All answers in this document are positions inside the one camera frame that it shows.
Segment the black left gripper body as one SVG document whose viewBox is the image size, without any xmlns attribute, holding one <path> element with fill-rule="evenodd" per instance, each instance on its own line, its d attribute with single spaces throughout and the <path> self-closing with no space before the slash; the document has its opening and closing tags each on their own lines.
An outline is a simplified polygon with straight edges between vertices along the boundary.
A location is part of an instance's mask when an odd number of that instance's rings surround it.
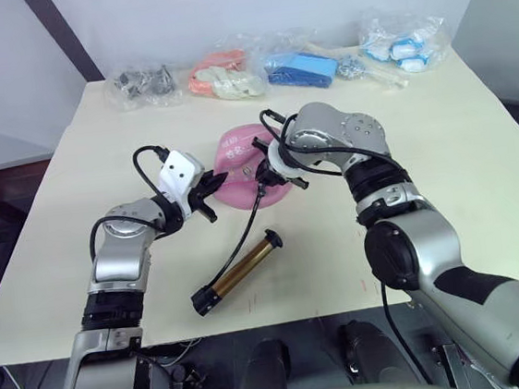
<svg viewBox="0 0 519 389">
<path fill-rule="evenodd" d="M 204 176 L 202 176 L 197 186 L 192 188 L 188 194 L 187 202 L 189 203 L 190 210 L 197 213 L 199 201 L 204 201 L 207 197 L 212 195 L 205 193 Z"/>
</svg>

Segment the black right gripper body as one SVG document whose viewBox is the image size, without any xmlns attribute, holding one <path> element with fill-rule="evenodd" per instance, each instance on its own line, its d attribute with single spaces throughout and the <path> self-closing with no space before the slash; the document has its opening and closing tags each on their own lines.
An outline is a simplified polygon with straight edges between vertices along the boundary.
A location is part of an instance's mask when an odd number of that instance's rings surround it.
<svg viewBox="0 0 519 389">
<path fill-rule="evenodd" d="M 264 159 L 260 162 L 260 167 L 268 168 L 269 171 L 272 173 L 271 176 L 280 176 L 282 178 L 285 178 L 287 180 L 286 184 L 292 184 L 293 186 L 296 186 L 301 189 L 307 189 L 309 183 L 302 179 L 301 177 L 288 177 L 283 176 L 281 173 L 278 173 L 272 166 L 272 163 L 268 159 Z"/>
</svg>

